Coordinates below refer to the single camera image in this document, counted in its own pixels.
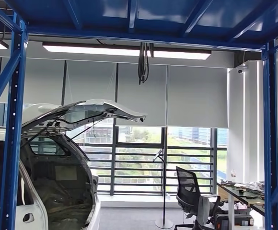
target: gray floor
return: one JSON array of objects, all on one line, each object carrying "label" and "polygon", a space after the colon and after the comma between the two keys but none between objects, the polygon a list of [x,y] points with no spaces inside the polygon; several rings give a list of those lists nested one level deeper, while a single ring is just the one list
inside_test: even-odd
[{"label": "gray floor", "polygon": [[[161,208],[102,207],[99,230],[159,230],[155,220],[162,215]],[[183,211],[179,208],[168,208],[165,216],[174,224],[183,223]]]}]

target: open trunk lid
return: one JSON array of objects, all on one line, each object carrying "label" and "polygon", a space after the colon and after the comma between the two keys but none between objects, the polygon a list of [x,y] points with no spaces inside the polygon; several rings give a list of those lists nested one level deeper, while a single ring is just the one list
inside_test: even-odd
[{"label": "open trunk lid", "polygon": [[134,112],[104,99],[81,101],[65,106],[34,104],[23,112],[22,136],[52,135],[110,117],[143,122],[147,114]]}]

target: white car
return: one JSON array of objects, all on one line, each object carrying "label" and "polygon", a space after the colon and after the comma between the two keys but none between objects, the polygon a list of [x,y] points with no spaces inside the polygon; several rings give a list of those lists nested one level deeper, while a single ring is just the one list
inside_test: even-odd
[{"label": "white car", "polygon": [[[15,229],[97,230],[98,177],[92,175],[88,158],[65,133],[110,117],[144,121],[146,115],[100,99],[26,108]],[[4,139],[5,128],[0,128],[0,188]]]}]

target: round stand base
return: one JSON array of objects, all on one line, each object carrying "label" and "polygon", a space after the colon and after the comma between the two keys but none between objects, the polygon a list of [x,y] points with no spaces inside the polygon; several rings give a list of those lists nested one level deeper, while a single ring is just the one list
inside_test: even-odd
[{"label": "round stand base", "polygon": [[171,220],[165,219],[165,224],[162,218],[155,221],[155,225],[160,229],[170,229],[173,227],[173,223]]}]

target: desk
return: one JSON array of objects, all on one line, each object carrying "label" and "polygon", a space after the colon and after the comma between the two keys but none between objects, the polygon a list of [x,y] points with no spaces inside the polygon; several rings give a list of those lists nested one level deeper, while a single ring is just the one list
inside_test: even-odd
[{"label": "desk", "polygon": [[[227,186],[227,185],[221,185],[219,183],[217,183],[218,186],[224,189],[224,191],[228,193],[228,216],[229,216],[229,229],[232,230],[233,229],[233,226],[235,225],[235,212],[234,212],[234,197],[240,200],[253,210],[255,210],[261,215],[264,216],[264,208],[262,206],[262,204],[264,204],[264,200],[261,199],[246,199],[245,197],[239,197],[239,193],[236,190],[235,187],[232,186]],[[255,196],[255,194],[251,192],[245,192],[245,196]]]}]

